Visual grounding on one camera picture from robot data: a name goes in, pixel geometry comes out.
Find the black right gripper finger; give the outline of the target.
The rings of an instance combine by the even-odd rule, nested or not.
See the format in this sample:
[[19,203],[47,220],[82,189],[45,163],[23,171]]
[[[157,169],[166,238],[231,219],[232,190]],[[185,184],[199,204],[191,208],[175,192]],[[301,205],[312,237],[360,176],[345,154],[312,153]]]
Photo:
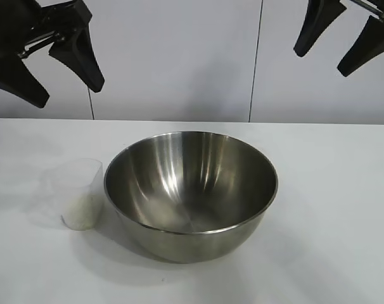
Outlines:
[[294,52],[304,57],[320,35],[334,22],[346,7],[339,0],[308,0],[304,23],[294,45]]
[[339,62],[337,69],[347,77],[381,53],[384,53],[384,20],[370,16],[353,46]]

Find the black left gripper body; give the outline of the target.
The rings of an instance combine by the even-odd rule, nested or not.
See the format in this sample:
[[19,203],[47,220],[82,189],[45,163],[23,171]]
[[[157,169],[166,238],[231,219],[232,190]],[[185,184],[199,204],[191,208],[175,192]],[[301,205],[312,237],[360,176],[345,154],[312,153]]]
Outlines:
[[37,1],[0,1],[0,58],[25,46],[88,26],[92,13],[84,1],[41,6]]

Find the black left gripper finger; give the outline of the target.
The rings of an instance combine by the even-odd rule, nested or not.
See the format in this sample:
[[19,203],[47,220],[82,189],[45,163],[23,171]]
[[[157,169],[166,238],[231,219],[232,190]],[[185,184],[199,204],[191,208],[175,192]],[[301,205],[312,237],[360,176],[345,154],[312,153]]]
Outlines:
[[37,108],[44,108],[49,93],[37,81],[18,56],[0,58],[0,89]]
[[100,92],[105,84],[93,52],[88,30],[77,30],[63,41],[56,41],[49,55],[71,69],[93,92]]

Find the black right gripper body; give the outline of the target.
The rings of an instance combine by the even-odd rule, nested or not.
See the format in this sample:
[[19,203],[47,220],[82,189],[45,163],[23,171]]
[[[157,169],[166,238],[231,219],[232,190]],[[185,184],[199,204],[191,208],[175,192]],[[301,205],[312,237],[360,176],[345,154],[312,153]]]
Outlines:
[[365,10],[369,11],[373,15],[377,16],[379,20],[384,22],[384,12],[381,9],[379,9],[377,5],[372,4],[371,1],[364,1],[364,0],[350,0],[350,1],[364,8]]

